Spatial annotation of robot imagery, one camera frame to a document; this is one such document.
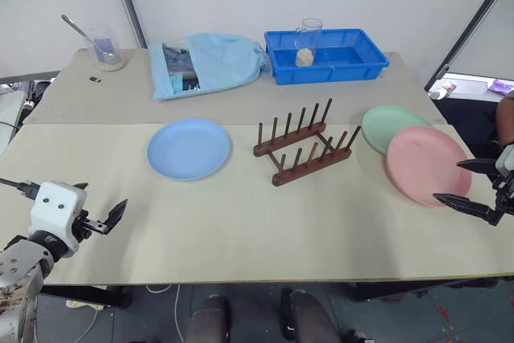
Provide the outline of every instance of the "light blue bag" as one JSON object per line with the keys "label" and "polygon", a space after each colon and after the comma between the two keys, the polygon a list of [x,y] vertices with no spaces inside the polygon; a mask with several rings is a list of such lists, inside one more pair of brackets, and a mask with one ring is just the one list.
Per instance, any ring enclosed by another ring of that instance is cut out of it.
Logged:
{"label": "light blue bag", "polygon": [[261,72],[269,71],[270,64],[262,47],[243,36],[226,34],[197,34],[187,37],[188,49],[198,77],[199,89],[177,92],[177,82],[169,73],[162,52],[162,44],[149,47],[152,77],[155,86],[153,98],[166,100],[220,92],[256,80]]}

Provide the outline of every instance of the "black cable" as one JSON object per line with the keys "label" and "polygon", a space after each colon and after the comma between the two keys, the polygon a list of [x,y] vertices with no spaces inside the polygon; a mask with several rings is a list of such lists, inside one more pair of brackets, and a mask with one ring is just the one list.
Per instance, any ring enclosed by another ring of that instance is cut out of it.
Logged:
{"label": "black cable", "polygon": [[8,186],[13,186],[14,188],[17,188],[19,186],[18,182],[14,182],[14,181],[11,181],[11,180],[6,180],[4,178],[0,178],[0,184],[5,184],[5,185],[8,185]]}
{"label": "black cable", "polygon": [[16,130],[20,130],[21,129],[19,126],[11,125],[11,124],[8,124],[7,122],[0,121],[0,124],[4,124],[4,125],[7,125],[7,126],[10,126],[11,128],[16,129]]}

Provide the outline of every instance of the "plate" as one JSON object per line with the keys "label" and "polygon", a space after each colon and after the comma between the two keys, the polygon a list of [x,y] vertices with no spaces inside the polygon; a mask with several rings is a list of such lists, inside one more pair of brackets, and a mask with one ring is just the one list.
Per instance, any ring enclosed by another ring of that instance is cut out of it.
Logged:
{"label": "plate", "polygon": [[146,154],[158,173],[188,181],[214,173],[229,152],[230,140],[219,125],[209,120],[178,120],[153,136]]}
{"label": "plate", "polygon": [[471,172],[456,163],[468,159],[457,142],[430,126],[403,129],[387,150],[387,172],[394,185],[426,206],[444,206],[433,193],[465,196]]}
{"label": "plate", "polygon": [[362,134],[375,150],[385,156],[396,133],[417,125],[431,126],[429,121],[407,108],[377,106],[368,110],[362,118]]}

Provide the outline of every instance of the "spoon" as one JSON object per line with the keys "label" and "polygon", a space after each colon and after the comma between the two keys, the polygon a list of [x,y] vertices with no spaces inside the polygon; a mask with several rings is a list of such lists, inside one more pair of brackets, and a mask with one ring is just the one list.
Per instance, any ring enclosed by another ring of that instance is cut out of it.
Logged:
{"label": "spoon", "polygon": [[104,50],[102,50],[96,43],[93,39],[89,38],[85,32],[83,32],[76,24],[73,23],[73,21],[71,19],[69,19],[68,16],[66,16],[65,14],[62,14],[61,15],[61,19],[66,22],[67,24],[69,24],[71,26],[71,28],[73,28],[73,30],[77,31],[79,34],[81,34],[85,39],[88,40],[88,42],[90,44],[93,45],[94,48],[96,48],[99,52],[102,53],[102,56],[104,57],[104,60],[103,62],[105,63],[110,63],[110,64],[117,64],[120,62],[119,58],[117,57],[117,55],[111,53],[111,52],[106,52]]}

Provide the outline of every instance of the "gray pants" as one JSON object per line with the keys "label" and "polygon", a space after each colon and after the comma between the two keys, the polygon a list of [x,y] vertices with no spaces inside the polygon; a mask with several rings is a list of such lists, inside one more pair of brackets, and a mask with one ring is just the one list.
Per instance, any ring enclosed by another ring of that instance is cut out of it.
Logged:
{"label": "gray pants", "polygon": [[[297,343],[341,343],[336,326],[314,296],[302,292],[291,294]],[[186,343],[225,343],[226,320],[220,297],[205,299],[193,314]]]}

